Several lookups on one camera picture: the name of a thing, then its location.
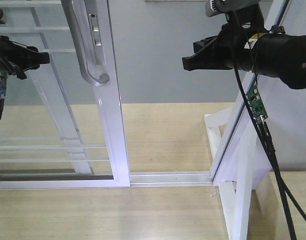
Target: white metal bar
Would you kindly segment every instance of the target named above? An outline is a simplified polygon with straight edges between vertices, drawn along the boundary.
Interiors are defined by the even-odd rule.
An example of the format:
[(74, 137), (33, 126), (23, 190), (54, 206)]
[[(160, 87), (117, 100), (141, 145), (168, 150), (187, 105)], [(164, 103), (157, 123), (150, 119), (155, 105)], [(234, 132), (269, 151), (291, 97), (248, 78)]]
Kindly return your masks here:
[(107, 158), (0, 158), (0, 164), (2, 163), (64, 163), (64, 162), (109, 162)]
[(235, 207), (235, 188), (232, 181), (220, 182), (218, 185), (219, 195), (226, 223), (229, 240), (233, 237), (234, 207)]
[(0, 8), (37, 8), (59, 6), (61, 1), (0, 1)]
[(232, 240), (247, 240), (257, 133), (249, 122), (239, 141)]
[(98, 0), (96, 3), (99, 29), (102, 37), (102, 47), (104, 55), (106, 56), (105, 68), (110, 81), (102, 87), (94, 86), (93, 90), (102, 119), (114, 179), (119, 182), (121, 187), (129, 187), (130, 169), (124, 134), (108, 2), (106, 0)]
[(0, 137), (1, 141), (56, 141), (62, 140), (60, 137), (51, 137), (51, 136), (20, 136), (20, 137)]
[(29, 150), (29, 149), (105, 149), (105, 144), (68, 144), (68, 145), (0, 145), (0, 150)]
[(204, 122), (206, 126), (209, 148), (211, 150), (212, 158), (214, 159), (221, 143), (222, 136), (218, 126), (209, 127), (209, 116), (209, 114), (204, 115)]
[(211, 186), (212, 181), (208, 171), (181, 172), (132, 172), (131, 187), (193, 187)]
[(0, 34), (29, 34), (55, 31), (69, 31), (68, 26), (35, 26), (35, 27), (12, 27), (0, 26)]
[(213, 114), (206, 114), (205, 121), (209, 128), (220, 127), (228, 123), (233, 107), (229, 106)]

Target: gray wall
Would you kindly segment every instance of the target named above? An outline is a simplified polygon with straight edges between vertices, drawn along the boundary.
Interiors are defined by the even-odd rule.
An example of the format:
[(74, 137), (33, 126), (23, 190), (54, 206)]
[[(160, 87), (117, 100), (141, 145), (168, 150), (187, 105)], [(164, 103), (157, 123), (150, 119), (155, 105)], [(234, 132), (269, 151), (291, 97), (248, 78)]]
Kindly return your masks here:
[[(270, 6), (261, 3), (265, 16)], [(109, 0), (109, 7), (123, 103), (235, 101), (232, 70), (188, 72), (182, 66), (193, 42), (219, 33), (223, 14), (206, 17), (204, 2)]]

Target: black mount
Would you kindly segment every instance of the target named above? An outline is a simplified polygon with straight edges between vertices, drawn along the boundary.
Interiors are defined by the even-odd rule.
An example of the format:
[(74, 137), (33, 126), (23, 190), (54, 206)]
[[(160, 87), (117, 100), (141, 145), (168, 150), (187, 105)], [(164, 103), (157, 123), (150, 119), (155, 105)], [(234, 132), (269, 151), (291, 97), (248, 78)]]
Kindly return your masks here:
[[(0, 24), (3, 11), (0, 9)], [(49, 64), (50, 56), (47, 52), (39, 52), (34, 46), (26, 46), (10, 41), (7, 36), (0, 36), (0, 70), (7, 70), (9, 75), (16, 75), (19, 79), (26, 79), (25, 71), (38, 69), (40, 64)]]
[[(231, 59), (232, 45), (236, 54), (247, 55), (239, 52), (244, 48), (249, 37), (257, 33), (268, 33), (264, 28), (264, 18), (258, 4), (254, 4), (236, 11), (225, 13), (227, 24), (222, 26), (218, 36), (205, 38), (193, 43), (194, 55), (183, 57), (183, 67), (192, 71), (197, 69), (230, 70), (233, 69)], [(239, 69), (249, 71), (252, 64), (238, 64)]]

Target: glass pane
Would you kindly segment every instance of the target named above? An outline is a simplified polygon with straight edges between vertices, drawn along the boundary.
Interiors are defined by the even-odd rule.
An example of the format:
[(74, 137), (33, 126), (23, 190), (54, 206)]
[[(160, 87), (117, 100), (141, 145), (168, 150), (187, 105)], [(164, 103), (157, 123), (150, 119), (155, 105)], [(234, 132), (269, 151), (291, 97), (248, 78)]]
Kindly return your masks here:
[(106, 141), (97, 101), (81, 76), (63, 8), (55, 3), (3, 8), (1, 31), (18, 27), (25, 32), (0, 35), (49, 52), (50, 64), (26, 72), (27, 79), (10, 76), (7, 81), (0, 121), (1, 181), (113, 179), (108, 151), (100, 148)]

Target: wooden floor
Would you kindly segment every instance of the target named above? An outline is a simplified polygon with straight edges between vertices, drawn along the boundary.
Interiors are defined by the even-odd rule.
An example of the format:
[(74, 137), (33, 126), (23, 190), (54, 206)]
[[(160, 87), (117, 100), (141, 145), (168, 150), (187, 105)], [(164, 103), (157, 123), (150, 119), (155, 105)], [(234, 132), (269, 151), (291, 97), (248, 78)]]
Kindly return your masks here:
[[(306, 172), (282, 172), (286, 185), (306, 213)], [(270, 172), (256, 189), (269, 240), (289, 240), (290, 234), (285, 219), (278, 185)], [(288, 199), (297, 239), (306, 240), (306, 222)]]
[(0, 240), (227, 240), (215, 187), (0, 191)]
[(232, 104), (123, 104), (131, 172), (210, 170), (212, 157), (204, 115)]
[[(133, 172), (209, 170), (204, 114), (231, 103), (123, 104)], [(7, 107), (0, 136), (56, 136), (45, 109)], [(73, 106), (85, 142), (93, 143), (94, 106)], [(227, 240), (216, 187), (133, 187), (0, 191), (0, 240)]]

